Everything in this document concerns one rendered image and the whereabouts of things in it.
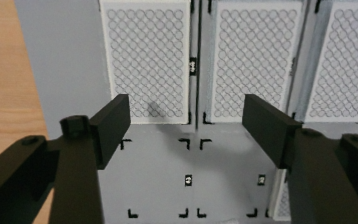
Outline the grey flat deck plate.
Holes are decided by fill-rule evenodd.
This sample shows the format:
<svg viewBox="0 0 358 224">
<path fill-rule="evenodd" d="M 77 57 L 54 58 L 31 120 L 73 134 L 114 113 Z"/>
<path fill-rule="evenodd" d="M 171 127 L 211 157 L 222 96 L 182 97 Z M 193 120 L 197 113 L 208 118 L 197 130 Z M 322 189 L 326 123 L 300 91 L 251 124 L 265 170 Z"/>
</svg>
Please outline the grey flat deck plate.
<svg viewBox="0 0 358 224">
<path fill-rule="evenodd" d="M 15 0 L 50 140 L 60 120 L 93 117 L 108 104 L 95 0 Z M 192 222 L 127 222 L 118 147 L 98 170 L 105 224 L 217 224 L 194 222 L 202 0 L 199 12 Z"/>
</svg>

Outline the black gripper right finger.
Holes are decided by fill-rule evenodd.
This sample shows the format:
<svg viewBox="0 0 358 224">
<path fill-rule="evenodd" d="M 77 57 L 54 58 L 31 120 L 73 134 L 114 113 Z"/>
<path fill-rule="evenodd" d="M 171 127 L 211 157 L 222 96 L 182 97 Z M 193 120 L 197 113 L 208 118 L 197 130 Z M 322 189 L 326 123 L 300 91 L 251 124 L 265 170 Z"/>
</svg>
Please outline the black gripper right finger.
<svg viewBox="0 0 358 224">
<path fill-rule="evenodd" d="M 287 169 L 291 224 L 358 224 L 358 134 L 327 138 L 256 94 L 245 94 L 242 125 Z"/>
</svg>

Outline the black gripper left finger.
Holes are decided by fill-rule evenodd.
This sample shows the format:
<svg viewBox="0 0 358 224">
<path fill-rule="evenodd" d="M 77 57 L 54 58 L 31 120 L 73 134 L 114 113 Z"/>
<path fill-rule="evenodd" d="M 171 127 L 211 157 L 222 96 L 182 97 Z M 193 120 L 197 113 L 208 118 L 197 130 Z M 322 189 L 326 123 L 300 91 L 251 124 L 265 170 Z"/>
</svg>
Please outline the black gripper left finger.
<svg viewBox="0 0 358 224">
<path fill-rule="evenodd" d="M 0 153 L 0 224 L 33 224 L 53 186 L 47 224 L 105 224 L 97 170 L 130 125 L 129 94 L 118 94 L 90 119 L 61 119 L 57 139 L 28 135 L 12 143 Z"/>
</svg>

